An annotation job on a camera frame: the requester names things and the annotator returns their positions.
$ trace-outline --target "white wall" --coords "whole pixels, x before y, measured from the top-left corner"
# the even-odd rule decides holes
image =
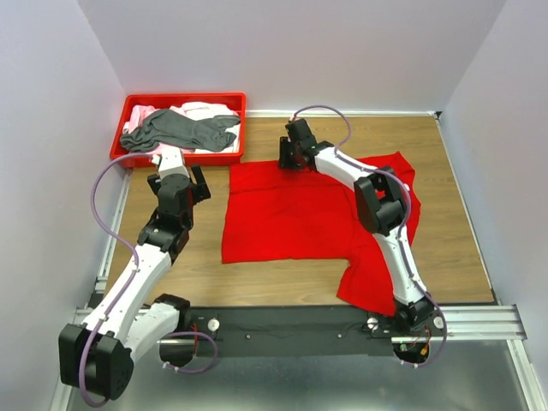
[[[548,3],[509,0],[441,116],[493,287],[548,392]]]
[[[441,110],[504,0],[79,0],[127,92]]]
[[[58,376],[57,336],[89,297],[104,245],[88,196],[108,163],[123,98],[76,1],[4,4],[2,411],[49,409]],[[99,195],[99,209],[110,218],[120,184],[115,172]]]

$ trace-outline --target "clothing pile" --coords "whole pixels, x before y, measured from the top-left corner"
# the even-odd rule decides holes
[[[237,152],[239,134],[240,117],[224,104],[191,102],[169,109],[136,105],[120,144],[129,152],[160,153],[165,145],[184,153]]]

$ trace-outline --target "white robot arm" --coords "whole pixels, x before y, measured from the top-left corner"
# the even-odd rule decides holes
[[[83,380],[86,393],[117,399],[128,385],[134,363],[166,334],[189,327],[190,303],[173,295],[161,295],[144,316],[135,317],[187,244],[194,205],[211,197],[200,167],[192,171],[195,182],[180,149],[163,151],[158,174],[148,177],[158,207],[139,234],[135,248],[139,261],[132,258],[128,262],[108,295],[81,325],[68,324],[59,335],[60,373],[65,384],[81,387]]]
[[[360,163],[327,141],[318,143],[304,119],[292,120],[285,128],[288,137],[280,139],[279,167],[306,167],[354,191],[361,225],[377,240],[390,272],[396,327],[401,332],[421,329],[436,308],[417,272],[407,227],[401,227],[408,205],[398,183],[390,178],[393,170]],[[384,192],[380,198],[378,191]]]

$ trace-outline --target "wooden surface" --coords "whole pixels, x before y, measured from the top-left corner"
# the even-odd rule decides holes
[[[338,118],[309,118],[318,140],[337,143],[345,135]],[[414,189],[422,208],[413,253],[420,274],[440,302],[492,301],[470,226],[448,159],[431,117],[354,117],[354,134],[343,151],[368,157],[400,151],[416,169]],[[251,118],[242,161],[278,157],[282,118]],[[212,198],[194,208],[190,241],[171,271],[152,291],[179,295],[195,306],[337,304],[346,260],[282,260],[221,264],[221,239],[229,194],[227,167],[205,167]],[[136,239],[156,198],[146,183],[153,169],[134,171],[120,234]],[[129,251],[116,245],[109,284],[128,263]]]

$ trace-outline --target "red t-shirt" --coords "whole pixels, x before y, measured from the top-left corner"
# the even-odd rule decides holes
[[[413,241],[420,215],[414,170],[399,152],[359,160],[389,165],[411,187]],[[351,190],[310,170],[279,169],[277,161],[233,165],[223,263],[274,259],[347,259],[337,297],[367,311],[394,314],[390,273],[377,242],[358,220]]]

